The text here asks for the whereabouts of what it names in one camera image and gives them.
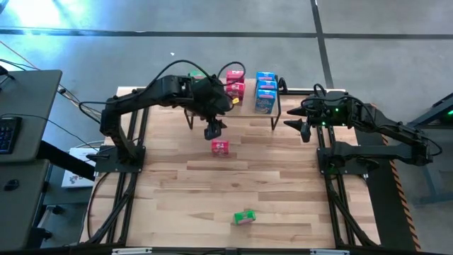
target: wooden tabletop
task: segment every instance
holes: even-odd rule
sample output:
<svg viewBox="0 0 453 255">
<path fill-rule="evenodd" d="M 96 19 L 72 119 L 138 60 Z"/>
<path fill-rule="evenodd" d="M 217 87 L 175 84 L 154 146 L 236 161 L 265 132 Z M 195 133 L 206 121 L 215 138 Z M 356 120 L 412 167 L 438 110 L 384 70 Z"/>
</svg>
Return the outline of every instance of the wooden tabletop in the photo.
<svg viewBox="0 0 453 255">
<path fill-rule="evenodd" d="M 118 95 L 132 89 L 120 87 Z M 222 130 L 222 139 L 230 142 L 226 158 L 212 156 L 211 142 L 204 139 L 205 121 L 195 118 L 190 130 L 181 108 L 152 107 L 127 245 L 333 248 L 326 187 L 316 160 L 316 131 L 309 143 L 302 143 L 299 133 L 282 122 L 295 119 L 286 111 L 303 98 L 281 96 L 282 116 L 274 131 L 268 118 L 224 118 L 228 128 Z M 124 130 L 129 119 L 130 114 L 122 117 Z M 139 125 L 137 121 L 134 137 Z M 336 127 L 335 132 L 337 140 L 357 144 L 353 130 Z M 93 232 L 112 209 L 117 178 L 118 174 L 109 175 L 94 198 Z M 366 183 L 357 176 L 344 179 L 352 216 L 379 243 Z M 244 210 L 255 210 L 256 221 L 233 225 L 233 214 Z M 339 222 L 347 240 L 341 216 Z"/>
</svg>

